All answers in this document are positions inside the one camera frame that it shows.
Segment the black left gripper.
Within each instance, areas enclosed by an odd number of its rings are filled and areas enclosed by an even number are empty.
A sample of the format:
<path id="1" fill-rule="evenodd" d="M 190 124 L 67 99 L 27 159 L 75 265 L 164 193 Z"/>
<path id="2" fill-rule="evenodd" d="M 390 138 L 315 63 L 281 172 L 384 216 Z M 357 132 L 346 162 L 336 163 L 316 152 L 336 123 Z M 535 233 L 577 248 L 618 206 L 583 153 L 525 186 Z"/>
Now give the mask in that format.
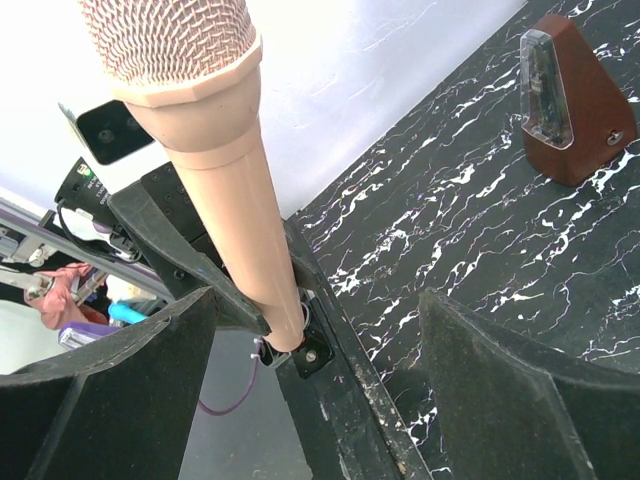
<path id="1" fill-rule="evenodd" d="M 223 273 L 221 257 L 171 162 L 113 194 L 108 205 L 174 299 L 209 288 L 219 328 L 271 332 L 258 308 Z M 340 304 L 315 254 L 293 220 L 283 226 L 297 285 L 315 294 L 325 323 L 336 325 Z"/>

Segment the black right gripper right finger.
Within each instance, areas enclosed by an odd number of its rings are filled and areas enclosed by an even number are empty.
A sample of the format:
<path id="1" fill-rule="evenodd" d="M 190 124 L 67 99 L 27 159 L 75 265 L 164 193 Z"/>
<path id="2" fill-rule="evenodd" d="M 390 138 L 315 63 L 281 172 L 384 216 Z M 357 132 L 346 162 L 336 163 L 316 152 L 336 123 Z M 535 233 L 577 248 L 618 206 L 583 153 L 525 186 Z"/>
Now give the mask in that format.
<path id="1" fill-rule="evenodd" d="M 419 296 L 422 368 L 456 479 L 636 479 L 639 378 L 450 297 Z"/>

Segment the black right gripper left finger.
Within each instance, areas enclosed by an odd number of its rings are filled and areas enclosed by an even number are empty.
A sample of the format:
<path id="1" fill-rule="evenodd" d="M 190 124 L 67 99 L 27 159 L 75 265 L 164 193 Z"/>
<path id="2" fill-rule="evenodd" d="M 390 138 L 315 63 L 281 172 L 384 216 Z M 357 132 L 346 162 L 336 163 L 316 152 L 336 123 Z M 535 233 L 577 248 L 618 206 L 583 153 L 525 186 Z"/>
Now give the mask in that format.
<path id="1" fill-rule="evenodd" d="M 201 288 L 150 318 L 1 378 L 4 479 L 175 479 L 211 351 Z"/>

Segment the pink microphone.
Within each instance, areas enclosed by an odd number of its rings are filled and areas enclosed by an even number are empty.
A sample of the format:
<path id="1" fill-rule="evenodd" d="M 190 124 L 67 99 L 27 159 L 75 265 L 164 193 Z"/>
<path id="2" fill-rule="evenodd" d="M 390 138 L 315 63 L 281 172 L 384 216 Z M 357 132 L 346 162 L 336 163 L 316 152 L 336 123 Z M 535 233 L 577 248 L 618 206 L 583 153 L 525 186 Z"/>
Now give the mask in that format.
<path id="1" fill-rule="evenodd" d="M 261 135 L 262 39 L 243 1 L 83 1 L 112 92 L 164 148 L 268 342 L 304 317 Z"/>

